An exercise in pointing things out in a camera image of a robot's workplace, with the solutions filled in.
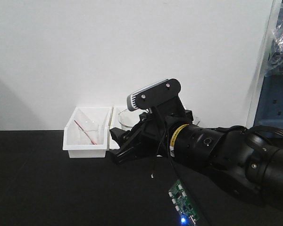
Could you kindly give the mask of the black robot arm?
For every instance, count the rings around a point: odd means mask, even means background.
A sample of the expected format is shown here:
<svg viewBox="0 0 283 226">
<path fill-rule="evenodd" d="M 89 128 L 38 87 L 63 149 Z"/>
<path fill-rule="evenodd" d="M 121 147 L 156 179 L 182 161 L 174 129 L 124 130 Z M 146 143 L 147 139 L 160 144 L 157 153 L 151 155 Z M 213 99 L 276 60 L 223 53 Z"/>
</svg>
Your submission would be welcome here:
<svg viewBox="0 0 283 226">
<path fill-rule="evenodd" d="M 161 155 L 210 178 L 238 200 L 283 211 L 283 147 L 263 133 L 283 138 L 270 126 L 201 128 L 190 110 L 142 113 L 131 130 L 112 128 L 119 148 L 111 151 L 117 164 Z"/>
</svg>

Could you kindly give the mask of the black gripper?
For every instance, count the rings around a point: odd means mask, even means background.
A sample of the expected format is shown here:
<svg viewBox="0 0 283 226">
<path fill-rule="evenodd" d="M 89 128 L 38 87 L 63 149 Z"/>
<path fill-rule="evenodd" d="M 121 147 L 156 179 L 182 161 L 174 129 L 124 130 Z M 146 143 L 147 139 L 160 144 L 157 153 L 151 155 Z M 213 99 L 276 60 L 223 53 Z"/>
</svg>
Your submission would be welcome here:
<svg viewBox="0 0 283 226">
<path fill-rule="evenodd" d="M 184 110 L 183 115 L 169 113 L 162 119 L 157 117 L 156 112 L 142 113 L 139 123 L 131 131 L 120 128 L 109 130 L 119 146 L 118 149 L 109 150 L 109 156 L 115 164 L 157 155 L 167 157 L 171 135 L 178 127 L 192 122 L 191 110 Z"/>
</svg>

